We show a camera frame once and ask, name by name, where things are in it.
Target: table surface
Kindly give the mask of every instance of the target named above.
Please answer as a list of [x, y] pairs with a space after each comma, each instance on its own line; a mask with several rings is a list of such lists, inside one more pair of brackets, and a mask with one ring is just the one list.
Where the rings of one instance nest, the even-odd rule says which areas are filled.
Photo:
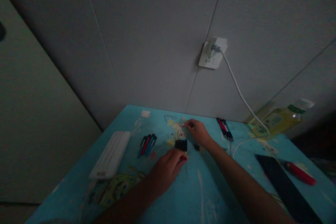
[[[221, 147], [227, 148], [228, 153], [230, 152], [230, 142], [223, 137], [214, 118], [128, 105], [44, 200], [27, 223], [40, 223], [51, 219], [61, 219], [64, 223], [78, 223], [82, 208], [82, 223], [90, 223], [105, 208], [95, 202], [88, 202], [86, 195], [91, 182], [89, 174], [112, 134], [115, 131], [132, 133], [118, 174], [127, 174], [139, 180], [139, 172], [148, 174], [157, 159], [174, 146], [176, 135], [181, 133], [178, 123], [184, 123], [190, 118], [202, 121], [211, 137]], [[253, 136], [249, 125], [231, 121], [227, 123], [234, 137], [231, 149], [244, 139]], [[153, 133], [157, 136], [157, 141], [151, 155], [137, 158], [143, 137]], [[189, 133], [186, 138], [189, 158], [187, 164], [182, 167], [168, 191], [147, 209], [138, 222], [248, 223], [212, 157], [202, 148], [199, 152], [194, 149], [193, 139]], [[237, 148], [234, 155], [234, 159], [281, 204], [277, 192], [255, 159], [255, 154], [276, 155], [280, 159], [299, 164], [312, 174], [317, 181], [314, 187], [304, 184], [286, 172], [321, 221], [336, 222], [335, 185], [286, 136], [279, 135], [268, 142], [258, 139], [248, 140]], [[98, 195], [100, 190], [102, 185], [97, 184], [92, 192]]]

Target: wall panel seam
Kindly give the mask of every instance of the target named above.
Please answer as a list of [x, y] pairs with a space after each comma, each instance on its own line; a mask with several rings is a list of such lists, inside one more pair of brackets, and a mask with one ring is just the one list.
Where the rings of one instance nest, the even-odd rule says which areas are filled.
[[307, 63], [307, 65], [302, 68], [286, 85], [284, 85], [279, 92], [277, 92], [260, 110], [262, 110], [267, 104], [269, 104], [273, 99], [275, 99], [292, 81], [296, 79], [310, 64], [312, 64], [320, 55], [323, 54], [323, 52], [331, 46], [336, 41], [336, 38], [334, 38], [326, 47], [324, 47], [311, 61]]
[[89, 0], [89, 1], [90, 1], [92, 10], [93, 10], [93, 14], [94, 14], [94, 16], [95, 16], [94, 18], [95, 18], [96, 23], [97, 23], [97, 26], [98, 26], [98, 30], [99, 30], [99, 33], [100, 33], [101, 40], [103, 41], [103, 45], [104, 45], [104, 49], [105, 49], [105, 53], [106, 53], [108, 62], [110, 63], [111, 72], [112, 72], [114, 81], [115, 81], [115, 83], [116, 83], [116, 85], [117, 85], [117, 89], [118, 89], [118, 93], [119, 93], [120, 100], [123, 101], [122, 96], [121, 96], [121, 93], [120, 93], [120, 89], [119, 89], [119, 86], [118, 86], [118, 82], [117, 82], [117, 79], [116, 79], [116, 76], [114, 75], [114, 70], [113, 70], [112, 63], [111, 63], [111, 60], [110, 60], [110, 57], [109, 57], [109, 53], [107, 52], [107, 48], [106, 48], [106, 44], [105, 44], [105, 40], [104, 40], [102, 31], [101, 31], [101, 29], [100, 29], [100, 25], [99, 25], [99, 22], [98, 22], [98, 19], [97, 19], [97, 15], [96, 15], [95, 8], [94, 8], [94, 6], [93, 6], [92, 0]]
[[[212, 12], [212, 17], [211, 17], [211, 20], [210, 20], [210, 23], [209, 23], [208, 31], [207, 31], [206, 36], [205, 36], [205, 40], [207, 40], [207, 38], [208, 38], [208, 36], [209, 36], [209, 31], [210, 31], [210, 28], [211, 28], [211, 25], [212, 25], [212, 21], [213, 21], [213, 19], [214, 19], [214, 15], [215, 15], [215, 11], [216, 11], [217, 4], [218, 4], [218, 0], [216, 0], [216, 4], [215, 4], [214, 10], [213, 10], [213, 12]], [[187, 112], [187, 109], [188, 109], [188, 105], [189, 105], [189, 101], [190, 101], [191, 93], [193, 92], [193, 88], [194, 88], [194, 84], [195, 84], [195, 80], [196, 80], [197, 73], [198, 73], [198, 66], [197, 66], [197, 69], [196, 69], [196, 73], [195, 73], [194, 81], [192, 82], [192, 86], [191, 86], [191, 90], [190, 90], [190, 94], [189, 94], [188, 102], [187, 102], [187, 105], [186, 105], [186, 108], [185, 108], [185, 111], [184, 111], [185, 113]]]

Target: pen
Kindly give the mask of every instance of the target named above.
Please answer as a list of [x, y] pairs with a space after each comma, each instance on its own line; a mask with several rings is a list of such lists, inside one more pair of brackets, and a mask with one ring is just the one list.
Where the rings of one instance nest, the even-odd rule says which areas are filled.
[[148, 150], [146, 150], [146, 156], [149, 156], [149, 154], [151, 153], [151, 150], [156, 142], [156, 139], [157, 137], [155, 136], [153, 140], [151, 141], [150, 146], [147, 147]]
[[217, 120], [217, 122], [218, 122], [218, 124], [219, 124], [219, 126], [220, 126], [220, 128], [221, 128], [221, 130], [222, 130], [223, 136], [224, 136], [225, 138], [227, 138], [227, 136], [226, 136], [226, 132], [225, 132], [225, 128], [224, 128], [223, 125], [222, 125], [221, 119], [217, 117], [216, 120]]
[[224, 119], [221, 119], [221, 122], [224, 123], [224, 126], [226, 128], [226, 131], [227, 131], [227, 138], [233, 142], [233, 136], [232, 136], [232, 133], [230, 132], [230, 129], [228, 127], [228, 124], [226, 123], [226, 121]]
[[145, 142], [145, 145], [144, 145], [144, 147], [143, 147], [143, 149], [142, 149], [142, 152], [141, 152], [141, 155], [143, 155], [144, 153], [145, 153], [145, 150], [146, 150], [146, 148], [147, 148], [147, 145], [148, 145], [148, 142], [150, 141], [150, 139], [152, 138], [152, 137], [154, 137], [155, 136], [155, 134], [153, 134], [153, 135], [148, 135], [147, 136], [147, 140], [146, 140], [146, 142]]
[[145, 145], [145, 141], [146, 141], [146, 139], [147, 139], [147, 137], [144, 136], [143, 139], [142, 139], [142, 141], [141, 141], [141, 144], [140, 144], [140, 146], [139, 146], [138, 158], [141, 156], [141, 152], [142, 152], [142, 149], [143, 149], [143, 147], [144, 147], [144, 145]]

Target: cabinet door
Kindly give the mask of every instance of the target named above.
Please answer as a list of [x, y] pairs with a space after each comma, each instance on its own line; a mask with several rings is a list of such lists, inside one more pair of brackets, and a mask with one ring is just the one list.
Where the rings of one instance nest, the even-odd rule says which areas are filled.
[[9, 0], [0, 22], [0, 201], [41, 203], [102, 132]]

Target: plastic bottle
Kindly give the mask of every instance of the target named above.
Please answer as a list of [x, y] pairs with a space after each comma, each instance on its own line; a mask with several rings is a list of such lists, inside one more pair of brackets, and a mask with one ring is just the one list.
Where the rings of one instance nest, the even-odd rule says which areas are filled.
[[[271, 136], [276, 136], [301, 122], [301, 115], [315, 105], [312, 101], [299, 99], [286, 108], [276, 108], [262, 120]], [[257, 137], [267, 135], [267, 131], [260, 123], [252, 129]]]

